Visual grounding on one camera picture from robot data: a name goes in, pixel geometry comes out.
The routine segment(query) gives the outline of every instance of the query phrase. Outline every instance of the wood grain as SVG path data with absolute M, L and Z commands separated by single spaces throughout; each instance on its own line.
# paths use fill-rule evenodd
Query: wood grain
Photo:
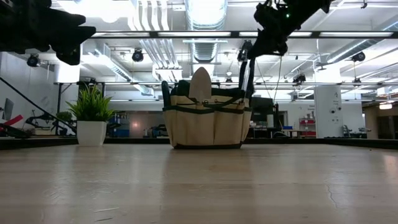
M 398 151 L 331 145 L 0 151 L 0 223 L 397 223 Z

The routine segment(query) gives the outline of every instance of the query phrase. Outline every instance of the red object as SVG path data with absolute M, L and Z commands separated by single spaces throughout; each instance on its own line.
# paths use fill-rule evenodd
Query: red object
M 303 131 L 301 134 L 302 137 L 315 137 L 317 136 L 316 131 Z
M 315 124 L 315 120 L 314 119 L 308 119 L 307 122 L 305 122 L 305 120 L 301 120 L 300 124 Z
M 22 119 L 24 119 L 24 117 L 22 115 L 18 115 L 15 118 L 12 118 L 11 120 L 4 122 L 4 124 L 8 125 L 8 126 L 11 126 L 11 125 L 17 123 L 18 121 L 20 121 Z

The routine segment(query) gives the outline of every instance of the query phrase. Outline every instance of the white pot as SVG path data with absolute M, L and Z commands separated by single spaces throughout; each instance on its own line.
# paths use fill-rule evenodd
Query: white pot
M 104 121 L 77 121 L 77 140 L 81 146 L 102 146 L 106 135 Z

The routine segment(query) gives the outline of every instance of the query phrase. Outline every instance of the computer monitor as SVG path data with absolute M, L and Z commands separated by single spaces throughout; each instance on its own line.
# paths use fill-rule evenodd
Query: computer monitor
M 9 98 L 6 98 L 6 103 L 4 104 L 4 112 L 2 114 L 2 119 L 9 121 L 12 118 L 12 109 L 14 108 L 14 102 Z
M 268 114 L 274 114 L 274 103 L 271 98 L 252 97 L 251 121 L 267 121 Z

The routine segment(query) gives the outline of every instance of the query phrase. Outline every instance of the white pillar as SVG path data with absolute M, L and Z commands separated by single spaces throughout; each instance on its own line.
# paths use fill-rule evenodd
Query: white pillar
M 80 65 L 71 66 L 60 62 L 55 65 L 55 82 L 57 83 L 76 83 L 80 78 Z
M 59 65 L 55 65 L 55 82 L 65 83 L 62 85 L 64 92 L 61 95 L 60 100 L 60 111 L 66 111 L 69 106 L 66 102 L 74 103 L 78 98 L 79 86 L 71 85 L 68 87 L 67 83 L 76 83 L 80 79 L 80 65 L 71 66 L 66 63 L 60 62 Z
M 340 68 L 327 66 L 326 70 L 316 71 L 313 78 L 320 83 L 341 82 Z M 316 86 L 314 95 L 317 138 L 343 137 L 340 86 Z
M 340 86 L 317 86 L 314 91 L 317 138 L 343 137 Z

